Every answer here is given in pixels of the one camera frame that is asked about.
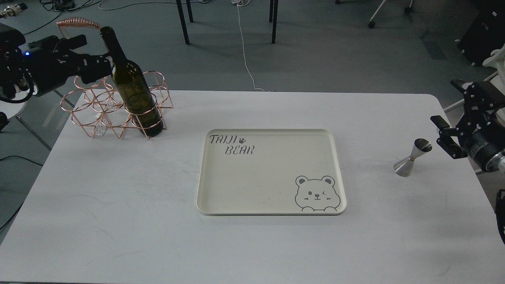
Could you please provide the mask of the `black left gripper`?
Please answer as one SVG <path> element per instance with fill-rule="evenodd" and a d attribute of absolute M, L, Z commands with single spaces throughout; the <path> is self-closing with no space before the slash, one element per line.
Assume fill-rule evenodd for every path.
<path fill-rule="evenodd" d="M 52 35 L 28 43 L 24 63 L 36 87 L 36 97 L 63 86 L 71 76 L 78 75 L 83 83 L 92 83 L 112 74 L 106 56 L 73 51 L 85 45 L 87 38 L 83 34 L 71 38 Z"/>

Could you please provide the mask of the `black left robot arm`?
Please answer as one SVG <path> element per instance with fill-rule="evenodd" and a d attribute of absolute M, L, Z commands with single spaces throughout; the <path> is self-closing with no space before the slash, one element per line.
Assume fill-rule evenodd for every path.
<path fill-rule="evenodd" d="M 79 76 L 83 83 L 96 82 L 111 74 L 105 55 L 79 54 L 87 44 L 85 35 L 71 38 L 49 36 L 28 44 L 25 36 L 5 24 L 0 35 L 1 101 L 22 104 L 32 96 L 45 95 L 63 86 L 67 79 Z"/>

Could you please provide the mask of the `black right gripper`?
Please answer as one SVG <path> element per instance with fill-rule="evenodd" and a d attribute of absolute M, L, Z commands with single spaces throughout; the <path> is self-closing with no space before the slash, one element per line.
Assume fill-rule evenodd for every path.
<path fill-rule="evenodd" d="M 483 172 L 504 172 L 504 123 L 497 116 L 504 93 L 490 81 L 452 80 L 451 85 L 463 94 L 464 115 L 456 125 L 462 134 L 441 116 L 431 116 L 437 144 L 453 159 L 471 158 Z M 459 144 L 452 138 L 457 136 Z"/>

